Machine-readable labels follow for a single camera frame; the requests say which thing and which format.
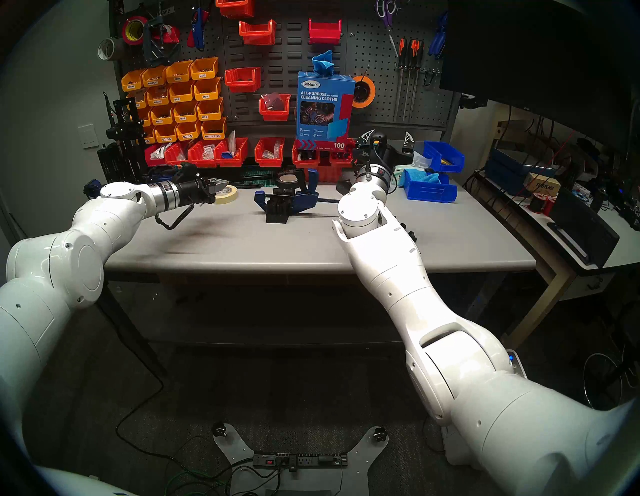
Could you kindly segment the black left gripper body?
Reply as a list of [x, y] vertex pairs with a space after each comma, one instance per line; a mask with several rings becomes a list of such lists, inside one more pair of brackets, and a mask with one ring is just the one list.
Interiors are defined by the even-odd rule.
[[197, 177], [177, 183], [178, 206], [213, 203], [213, 181]]

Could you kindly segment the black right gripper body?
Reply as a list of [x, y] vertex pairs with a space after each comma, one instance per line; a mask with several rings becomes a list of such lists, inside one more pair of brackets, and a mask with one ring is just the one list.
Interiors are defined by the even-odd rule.
[[373, 167], [374, 165], [385, 168], [389, 173], [393, 173], [395, 168], [401, 165], [411, 165], [414, 161], [414, 143], [404, 145], [401, 151], [397, 151], [388, 143], [385, 146], [379, 145], [359, 145], [353, 149], [353, 160], [355, 166]]

